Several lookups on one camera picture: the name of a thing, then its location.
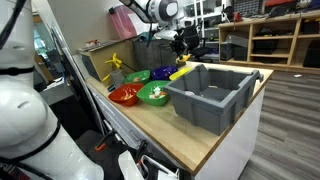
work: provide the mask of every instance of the shelving unit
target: shelving unit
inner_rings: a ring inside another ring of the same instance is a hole
[[[276,49],[272,54],[251,54],[251,57],[269,57],[269,58],[288,58],[289,51],[285,49]]]
[[[320,34],[301,34],[298,35],[299,39],[303,39],[303,38],[320,38]]]
[[[289,36],[256,36],[252,40],[271,40],[271,39],[292,39],[293,35]]]
[[[234,58],[228,61],[220,60],[221,64],[270,68],[274,70],[320,74],[320,68],[303,67],[308,46],[313,39],[320,39],[320,33],[303,34],[302,22],[308,18],[319,18],[320,11],[305,14],[293,14],[276,18],[262,18],[236,24],[225,23],[219,25],[220,43],[225,42],[230,32],[245,32],[249,36],[248,53],[246,61],[237,61]],[[256,36],[262,28],[269,27],[283,30],[288,34],[278,36]],[[255,41],[275,40],[277,49],[271,54],[254,53]]]
[[[217,19],[221,19],[221,21],[225,20],[225,17],[223,17],[221,15],[221,11],[222,11],[222,7],[228,7],[231,6],[231,0],[221,0],[221,4],[219,4],[217,6],[216,4],[216,0],[192,0],[193,3],[189,3],[191,0],[186,0],[185,1],[185,5],[184,8],[187,9],[187,6],[190,6],[193,9],[193,16],[189,16],[190,18],[193,18],[195,20],[195,23],[198,24],[200,21],[212,21],[213,19],[217,18]],[[212,12],[211,13],[205,13],[204,9],[211,9]],[[209,27],[209,28],[205,28],[204,24],[202,26],[202,30],[201,30],[201,37],[205,37],[205,31],[208,30],[215,30],[217,28],[214,27]]]

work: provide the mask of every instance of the wall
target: wall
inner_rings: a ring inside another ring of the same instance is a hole
[[[84,47],[89,40],[99,39],[104,42],[118,39],[119,36],[106,11],[107,7],[118,0],[33,0],[40,11],[38,4],[49,4],[64,39],[74,55],[76,50]]]

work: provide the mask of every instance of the box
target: box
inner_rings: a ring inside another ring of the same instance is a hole
[[[248,48],[235,47],[234,48],[234,60],[235,61],[247,61]]]
[[[248,107],[257,78],[263,80],[257,70],[247,74],[198,65],[167,84],[164,91],[171,96],[179,116],[221,135],[238,113]]]
[[[258,40],[254,41],[253,52],[255,54],[272,54],[278,47],[278,40]]]
[[[249,34],[243,32],[232,32],[228,34],[226,41],[241,47],[248,47]]]
[[[311,21],[302,23],[303,34],[319,34],[320,24],[319,21]]]
[[[227,42],[220,43],[220,60],[227,61],[233,57],[233,45]]]

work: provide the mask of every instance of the floor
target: floor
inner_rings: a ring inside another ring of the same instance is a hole
[[[276,72],[241,180],[320,179],[320,76]]]

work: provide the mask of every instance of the gray plastic bin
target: gray plastic bin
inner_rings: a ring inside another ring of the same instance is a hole
[[[170,94],[178,115],[221,135],[236,115],[248,107],[257,78],[263,80],[258,70],[247,74],[199,65],[167,84],[164,91]],[[186,95],[185,91],[195,95]]]
[[[133,41],[133,48],[139,70],[154,70],[162,66],[176,66],[176,54],[169,40]]]

